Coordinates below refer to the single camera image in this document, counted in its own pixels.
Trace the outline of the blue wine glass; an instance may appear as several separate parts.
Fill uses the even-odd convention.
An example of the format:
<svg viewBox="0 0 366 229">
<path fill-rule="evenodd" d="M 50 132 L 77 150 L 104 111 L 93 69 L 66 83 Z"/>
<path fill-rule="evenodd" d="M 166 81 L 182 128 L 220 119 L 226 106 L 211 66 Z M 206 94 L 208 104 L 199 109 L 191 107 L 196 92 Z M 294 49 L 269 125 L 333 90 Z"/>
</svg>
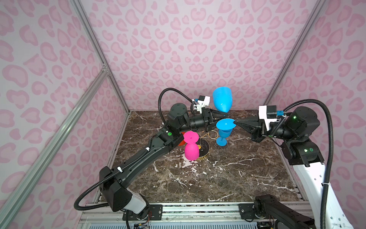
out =
<svg viewBox="0 0 366 229">
<path fill-rule="evenodd" d="M 218 128 L 219 137 L 216 139 L 217 145 L 223 147 L 227 145 L 227 138 L 231 135 L 232 128 Z"/>
<path fill-rule="evenodd" d="M 236 127 L 234 120 L 229 118 L 228 112 L 233 105 L 232 90 L 229 87 L 219 87 L 213 92 L 214 106 L 225 116 L 217 122 L 216 127 L 224 132 L 230 132 Z"/>
</svg>

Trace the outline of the blue wine glass front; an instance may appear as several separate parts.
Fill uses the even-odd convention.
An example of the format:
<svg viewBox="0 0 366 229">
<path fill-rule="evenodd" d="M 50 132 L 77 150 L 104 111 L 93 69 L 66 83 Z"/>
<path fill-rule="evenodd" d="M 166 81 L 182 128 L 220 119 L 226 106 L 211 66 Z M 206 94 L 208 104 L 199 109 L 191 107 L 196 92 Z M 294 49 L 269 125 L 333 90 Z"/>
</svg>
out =
<svg viewBox="0 0 366 229">
<path fill-rule="evenodd" d="M 229 87 L 219 87 L 213 92 L 214 106 L 225 116 L 217 122 L 216 127 L 224 132 L 230 132 L 236 127 L 234 120 L 229 118 L 228 112 L 233 105 L 232 90 Z"/>
</svg>

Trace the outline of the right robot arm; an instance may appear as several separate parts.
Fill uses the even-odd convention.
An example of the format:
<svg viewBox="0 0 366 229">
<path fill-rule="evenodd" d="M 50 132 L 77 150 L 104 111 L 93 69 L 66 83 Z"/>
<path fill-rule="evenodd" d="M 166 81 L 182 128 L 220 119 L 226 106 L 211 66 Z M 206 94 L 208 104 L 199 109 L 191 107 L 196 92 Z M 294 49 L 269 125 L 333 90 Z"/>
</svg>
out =
<svg viewBox="0 0 366 229">
<path fill-rule="evenodd" d="M 313 217 L 307 217 L 280 203 L 274 196 L 255 198 L 257 217 L 273 216 L 276 223 L 290 229 L 351 229 L 330 184 L 332 158 L 326 162 L 320 148 L 309 137 L 320 121 L 313 109 L 299 106 L 292 112 L 275 106 L 261 106 L 258 115 L 236 120 L 237 126 L 251 134 L 254 142 L 266 137 L 281 139 L 281 150 L 297 174 L 309 201 Z"/>
</svg>

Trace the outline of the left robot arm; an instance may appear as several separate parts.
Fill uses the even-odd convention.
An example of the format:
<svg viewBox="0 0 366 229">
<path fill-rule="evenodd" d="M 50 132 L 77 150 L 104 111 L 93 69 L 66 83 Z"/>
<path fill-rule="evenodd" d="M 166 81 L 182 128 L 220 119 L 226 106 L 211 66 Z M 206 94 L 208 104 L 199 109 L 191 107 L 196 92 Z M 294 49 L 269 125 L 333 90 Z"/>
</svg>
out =
<svg viewBox="0 0 366 229">
<path fill-rule="evenodd" d="M 187 131 L 211 131 L 216 123 L 228 117 L 227 112 L 203 108 L 202 113 L 190 116 L 182 103 L 171 107 L 165 125 L 152 137 L 145 148 L 114 168 L 104 167 L 99 173 L 100 192 L 112 211 L 130 210 L 139 214 L 146 210 L 147 201 L 128 189 L 133 180 L 155 160 L 176 148 Z"/>
</svg>

